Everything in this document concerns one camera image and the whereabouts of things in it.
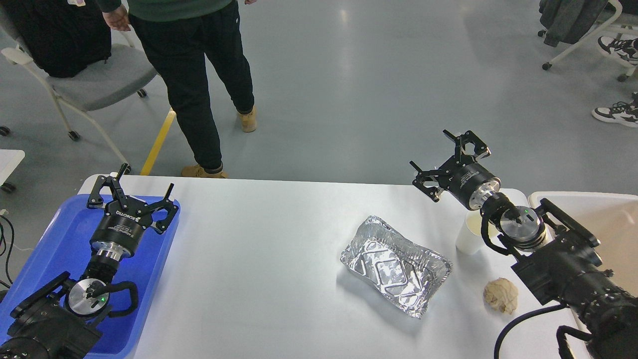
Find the robotic arm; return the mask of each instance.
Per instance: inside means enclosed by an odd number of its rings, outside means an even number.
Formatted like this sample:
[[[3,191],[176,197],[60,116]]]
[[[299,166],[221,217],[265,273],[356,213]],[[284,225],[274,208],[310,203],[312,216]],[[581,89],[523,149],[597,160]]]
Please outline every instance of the robotic arm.
[[[559,327],[561,358],[573,358],[566,334],[586,341],[595,359],[638,358],[638,299],[609,279],[611,270],[597,270],[602,261],[594,250],[600,244],[596,237],[547,199],[538,208],[514,206],[499,192],[501,180],[477,163],[490,155],[486,144],[472,131],[458,136],[443,133],[454,141],[454,155],[432,171],[410,162],[418,172],[412,184],[434,202],[449,191],[468,210],[480,210],[486,245],[516,258],[512,269],[534,297],[542,305],[556,300],[578,315],[590,333]],[[466,149],[469,144],[473,153]],[[427,187],[428,182],[434,185]],[[488,222],[500,232],[502,247],[489,239]],[[554,240],[549,239],[546,224],[554,230]]]
[[[119,263],[135,255],[144,231],[164,233],[178,207],[169,199],[173,184],[162,200],[152,204],[125,195],[119,180],[127,168],[123,164],[116,177],[100,176],[93,186],[87,207],[103,209],[104,216],[89,241],[92,256],[84,274],[79,280],[71,279],[67,271],[58,275],[11,312],[15,321],[8,330],[11,338],[0,346],[0,359],[81,359],[102,336],[98,324],[137,308],[135,283],[113,284],[113,277]],[[103,187],[111,189],[113,201],[104,203]],[[166,217],[153,220],[152,214],[160,210],[167,212]],[[109,294],[123,290],[129,291],[130,306],[112,310]]]

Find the tan boot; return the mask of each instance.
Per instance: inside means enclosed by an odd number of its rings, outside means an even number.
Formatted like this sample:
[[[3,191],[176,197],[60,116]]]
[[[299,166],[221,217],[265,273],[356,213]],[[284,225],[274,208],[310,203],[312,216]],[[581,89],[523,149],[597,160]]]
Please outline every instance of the tan boot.
[[[241,130],[244,132],[252,132],[257,129],[257,106],[253,105],[253,110],[249,114],[242,115],[237,113],[241,119]]]
[[[228,178],[228,173],[220,170],[217,173],[208,173],[200,165],[186,166],[182,169],[182,177],[197,178]]]

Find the human hand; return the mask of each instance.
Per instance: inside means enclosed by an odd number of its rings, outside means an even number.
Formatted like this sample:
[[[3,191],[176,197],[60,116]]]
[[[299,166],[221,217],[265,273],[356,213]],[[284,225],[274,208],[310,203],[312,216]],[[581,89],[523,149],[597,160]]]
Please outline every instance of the human hand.
[[[128,11],[124,5],[120,5],[120,7],[110,13],[102,13],[102,16],[111,29],[118,31],[131,31],[131,27],[129,26],[130,23],[128,22]]]

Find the sneaker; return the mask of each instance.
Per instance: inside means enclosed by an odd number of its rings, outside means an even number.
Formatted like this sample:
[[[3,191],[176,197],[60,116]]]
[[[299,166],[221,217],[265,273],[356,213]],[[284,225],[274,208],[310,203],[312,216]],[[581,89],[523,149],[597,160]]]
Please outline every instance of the sneaker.
[[[638,66],[637,40],[617,40],[609,36],[601,36],[598,38],[598,45],[603,55],[613,57],[624,65]]]
[[[629,127],[638,127],[638,107],[636,102],[616,102],[612,107],[599,107],[591,111],[595,119],[603,122],[619,123]]]
[[[253,110],[248,114],[237,113],[241,119],[241,130],[252,132],[257,129],[257,106],[253,105]]]
[[[208,173],[200,165],[186,166],[182,169],[182,177],[197,177],[197,178],[228,178],[228,173],[223,171],[223,165],[215,170],[218,172]]]

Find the white table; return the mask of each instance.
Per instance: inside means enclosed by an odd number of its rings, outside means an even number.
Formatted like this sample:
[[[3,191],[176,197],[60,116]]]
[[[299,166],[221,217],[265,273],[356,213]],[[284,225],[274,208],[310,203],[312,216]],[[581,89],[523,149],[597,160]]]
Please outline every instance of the white table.
[[[24,151],[21,149],[0,149],[0,185],[9,178],[23,158]]]
[[[411,185],[143,176],[121,185],[163,195],[171,182],[180,222],[135,358],[491,358],[501,329],[540,307],[509,268],[511,256],[487,247],[457,253],[465,209],[450,194],[433,203]],[[504,192],[526,203],[517,190]],[[339,262],[368,215],[454,263],[423,319]],[[498,277],[519,288],[514,316],[483,302],[483,287]],[[575,326],[571,312],[525,321],[501,358],[559,358],[559,325]],[[582,342],[572,343],[577,358],[588,358]]]

